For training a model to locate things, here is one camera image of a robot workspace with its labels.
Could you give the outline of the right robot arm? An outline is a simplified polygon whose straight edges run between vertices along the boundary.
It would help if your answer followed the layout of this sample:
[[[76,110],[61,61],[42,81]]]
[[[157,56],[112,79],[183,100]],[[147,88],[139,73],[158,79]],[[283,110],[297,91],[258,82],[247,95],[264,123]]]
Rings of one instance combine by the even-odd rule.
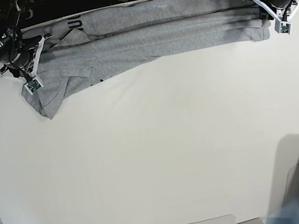
[[[0,7],[0,77],[7,71],[26,81],[36,76],[37,51],[43,48],[44,38],[23,36],[19,24],[26,12],[25,0],[10,0],[7,7]]]

